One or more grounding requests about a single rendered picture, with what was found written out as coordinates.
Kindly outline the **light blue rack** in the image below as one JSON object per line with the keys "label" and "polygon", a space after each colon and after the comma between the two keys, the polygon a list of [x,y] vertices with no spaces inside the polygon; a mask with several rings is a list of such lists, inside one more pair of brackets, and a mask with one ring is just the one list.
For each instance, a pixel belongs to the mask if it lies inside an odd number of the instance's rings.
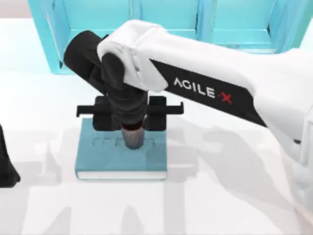
{"label": "light blue rack", "polygon": [[250,53],[298,47],[313,0],[28,0],[49,68],[70,74],[63,54],[83,30],[110,34],[132,19],[175,35]]}

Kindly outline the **blue book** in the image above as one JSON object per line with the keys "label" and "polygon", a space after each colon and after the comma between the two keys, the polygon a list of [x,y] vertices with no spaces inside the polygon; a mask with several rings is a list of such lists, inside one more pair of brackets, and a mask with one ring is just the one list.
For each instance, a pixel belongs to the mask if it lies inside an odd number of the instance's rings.
{"label": "blue book", "polygon": [[84,118],[74,171],[85,181],[165,180],[166,132],[145,131],[144,144],[131,150],[125,146],[121,131],[96,131],[92,119]]}

